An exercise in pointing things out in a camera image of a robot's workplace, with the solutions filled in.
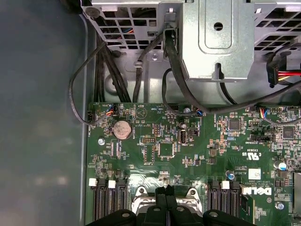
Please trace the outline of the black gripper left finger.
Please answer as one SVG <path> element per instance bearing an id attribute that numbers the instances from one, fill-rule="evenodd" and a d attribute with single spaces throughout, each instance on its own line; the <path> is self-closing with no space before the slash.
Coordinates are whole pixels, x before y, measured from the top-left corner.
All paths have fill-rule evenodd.
<path id="1" fill-rule="evenodd" d="M 118 210 L 89 223 L 90 226 L 166 226 L 167 204 L 164 187 L 148 195 L 146 188 L 138 188 L 130 210 Z"/>

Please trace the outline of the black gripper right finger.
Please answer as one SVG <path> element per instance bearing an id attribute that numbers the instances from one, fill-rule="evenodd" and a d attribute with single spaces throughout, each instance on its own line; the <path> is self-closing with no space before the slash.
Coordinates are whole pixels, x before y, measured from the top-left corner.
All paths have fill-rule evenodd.
<path id="1" fill-rule="evenodd" d="M 177 204 L 174 187 L 170 185 L 166 187 L 166 204 L 172 226 L 254 226 L 252 223 L 219 210 L 208 210 L 200 217 L 187 207 Z"/>

